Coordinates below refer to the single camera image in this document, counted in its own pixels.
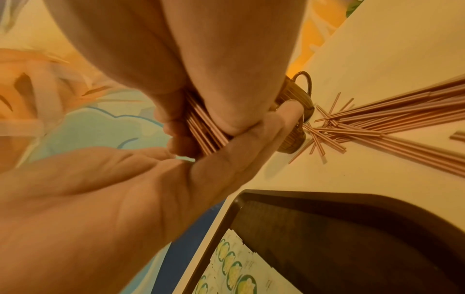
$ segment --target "table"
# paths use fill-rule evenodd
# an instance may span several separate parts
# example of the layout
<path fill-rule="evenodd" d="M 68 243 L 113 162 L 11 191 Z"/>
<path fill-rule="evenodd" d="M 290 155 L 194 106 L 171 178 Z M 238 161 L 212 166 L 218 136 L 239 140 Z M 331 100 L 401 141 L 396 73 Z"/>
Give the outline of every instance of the table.
<path fill-rule="evenodd" d="M 465 1 L 367 0 L 305 65 L 313 81 L 312 100 L 329 109 L 351 97 L 363 105 L 465 74 Z M 320 116 L 315 114 L 312 120 Z M 465 153 L 449 140 L 465 122 L 395 134 L 400 138 Z M 274 154 L 255 178 L 231 194 L 218 213 L 175 293 L 184 289 L 230 203 L 243 189 L 371 193 L 426 209 L 465 231 L 465 179 L 349 142 L 344 155 L 325 148 Z"/>

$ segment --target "black tray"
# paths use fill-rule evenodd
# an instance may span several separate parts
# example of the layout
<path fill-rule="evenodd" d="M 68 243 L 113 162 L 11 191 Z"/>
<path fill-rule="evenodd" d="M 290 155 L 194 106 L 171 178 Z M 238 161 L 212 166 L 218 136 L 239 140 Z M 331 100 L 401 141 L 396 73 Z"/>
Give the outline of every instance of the black tray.
<path fill-rule="evenodd" d="M 465 234 L 419 207 L 368 194 L 245 190 L 184 294 L 228 228 L 303 293 L 465 293 Z"/>

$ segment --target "person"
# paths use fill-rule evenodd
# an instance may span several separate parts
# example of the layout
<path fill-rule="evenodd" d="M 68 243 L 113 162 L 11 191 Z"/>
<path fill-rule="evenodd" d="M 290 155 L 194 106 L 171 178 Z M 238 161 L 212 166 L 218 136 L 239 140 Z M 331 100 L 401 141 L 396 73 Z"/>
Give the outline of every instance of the person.
<path fill-rule="evenodd" d="M 304 0 L 45 0 L 109 77 L 140 89 L 167 148 L 87 148 L 0 175 L 0 293 L 118 293 L 196 218 L 254 177 L 302 116 L 268 109 Z M 182 89 L 235 136 L 195 163 Z"/>

